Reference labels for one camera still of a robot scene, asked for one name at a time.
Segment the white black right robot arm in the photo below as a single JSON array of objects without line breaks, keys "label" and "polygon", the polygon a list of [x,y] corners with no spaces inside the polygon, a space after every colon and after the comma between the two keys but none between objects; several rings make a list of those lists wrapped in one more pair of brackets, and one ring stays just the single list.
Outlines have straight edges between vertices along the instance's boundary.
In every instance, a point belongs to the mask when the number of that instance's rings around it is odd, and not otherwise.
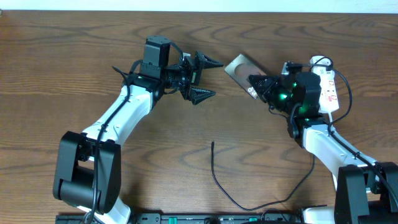
[{"label": "white black right robot arm", "polygon": [[319,75],[250,75],[248,81],[262,101],[288,115],[290,137],[335,179],[335,204],[304,208],[304,223],[397,223],[397,164],[362,154],[335,131],[319,111]]}]

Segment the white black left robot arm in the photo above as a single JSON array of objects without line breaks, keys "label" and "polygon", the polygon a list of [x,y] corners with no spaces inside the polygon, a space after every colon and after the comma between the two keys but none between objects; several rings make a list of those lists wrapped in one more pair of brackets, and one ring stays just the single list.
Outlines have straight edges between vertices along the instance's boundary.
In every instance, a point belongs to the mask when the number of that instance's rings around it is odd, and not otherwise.
[{"label": "white black left robot arm", "polygon": [[66,132],[59,144],[53,196],[85,214],[76,223],[127,223],[131,208],[119,197],[121,149],[137,123],[164,96],[177,91],[197,105],[215,95],[198,87],[204,69],[223,64],[197,51],[183,52],[161,35],[146,38],[144,56],[122,78],[119,96],[80,133]]}]

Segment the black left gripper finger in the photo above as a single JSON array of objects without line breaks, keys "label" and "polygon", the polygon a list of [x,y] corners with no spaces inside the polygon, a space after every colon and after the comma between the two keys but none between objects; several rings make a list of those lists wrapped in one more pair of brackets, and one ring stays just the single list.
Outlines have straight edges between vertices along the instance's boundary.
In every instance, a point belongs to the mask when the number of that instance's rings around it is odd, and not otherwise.
[{"label": "black left gripper finger", "polygon": [[190,101],[192,102],[193,105],[197,105],[202,101],[206,100],[207,98],[210,98],[215,95],[216,95],[215,91],[205,90],[200,88],[192,88],[190,90]]},{"label": "black left gripper finger", "polygon": [[210,58],[201,51],[195,52],[195,68],[196,70],[203,70],[208,68],[223,67],[224,64],[220,61]]}]

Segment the silver Galaxy smartphone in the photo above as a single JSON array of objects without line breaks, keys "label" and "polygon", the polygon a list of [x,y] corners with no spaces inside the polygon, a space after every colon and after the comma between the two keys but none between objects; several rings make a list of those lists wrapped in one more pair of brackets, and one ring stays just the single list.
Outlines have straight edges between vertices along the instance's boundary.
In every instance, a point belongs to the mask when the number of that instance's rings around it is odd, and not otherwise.
[{"label": "silver Galaxy smartphone", "polygon": [[245,55],[239,54],[225,67],[224,72],[227,73],[251,97],[254,99],[258,98],[254,87],[249,82],[249,76],[266,75],[266,73]]}]

